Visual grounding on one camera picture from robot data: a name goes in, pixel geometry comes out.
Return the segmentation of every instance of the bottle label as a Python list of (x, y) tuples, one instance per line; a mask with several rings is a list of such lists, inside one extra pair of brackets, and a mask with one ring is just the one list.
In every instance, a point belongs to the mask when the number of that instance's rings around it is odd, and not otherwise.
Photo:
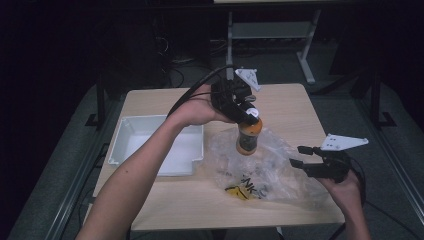
[(240, 147), (246, 150), (247, 152), (253, 151), (257, 147), (258, 136), (248, 136), (240, 131), (239, 144)]

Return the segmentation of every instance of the wooden tabletop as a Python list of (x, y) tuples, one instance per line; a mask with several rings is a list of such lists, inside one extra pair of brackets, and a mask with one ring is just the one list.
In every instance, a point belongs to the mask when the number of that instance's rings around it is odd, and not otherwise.
[[(137, 90), (128, 93), (120, 119), (124, 116), (166, 115), (187, 89)], [(264, 127), (281, 136), (291, 146), (320, 146), (325, 133), (301, 84), (263, 85), (254, 105)], [(204, 126), (205, 155), (210, 137), (234, 124), (211, 122)], [(117, 135), (117, 128), (112, 143)], [(109, 159), (112, 146), (106, 155)], [(312, 156), (308, 162), (321, 162)], [(103, 164), (94, 190), (97, 196), (116, 168)], [(220, 189), (198, 164), (193, 176), (158, 177), (132, 230), (210, 229), (251, 226), (284, 226), (343, 222), (339, 208), (329, 197), (318, 209), (263, 200), (243, 201)]]

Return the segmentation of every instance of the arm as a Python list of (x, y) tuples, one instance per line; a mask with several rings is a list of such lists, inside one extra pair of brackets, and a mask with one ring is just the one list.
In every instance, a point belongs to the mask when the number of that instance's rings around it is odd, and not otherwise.
[[(195, 94), (209, 91), (210, 86), (204, 85)], [(177, 135), (186, 126), (213, 120), (228, 122), (213, 109), (208, 94), (180, 106), (107, 180), (77, 239), (122, 239), (146, 201)]]
[(328, 190), (337, 206), (345, 216), (347, 239), (371, 239), (365, 215), (362, 210), (360, 183), (356, 175), (349, 171), (347, 178), (341, 183), (331, 179), (317, 179)]

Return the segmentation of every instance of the white tray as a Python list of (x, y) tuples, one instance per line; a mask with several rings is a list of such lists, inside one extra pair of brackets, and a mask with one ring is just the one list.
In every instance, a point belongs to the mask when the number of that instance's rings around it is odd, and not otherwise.
[[(120, 165), (133, 154), (165, 121), (166, 116), (123, 117), (108, 163)], [(177, 136), (158, 176), (193, 174), (193, 161), (203, 159), (203, 126), (189, 126)]]

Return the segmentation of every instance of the clear plastic bag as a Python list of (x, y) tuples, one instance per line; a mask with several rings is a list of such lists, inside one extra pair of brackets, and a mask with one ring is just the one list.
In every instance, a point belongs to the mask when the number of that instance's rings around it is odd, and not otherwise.
[(264, 128), (258, 147), (250, 156), (236, 150), (238, 129), (214, 135), (203, 162), (218, 186), (240, 199), (320, 205), (328, 192), (314, 178), (290, 165), (289, 158), (302, 160), (297, 150), (281, 137)]

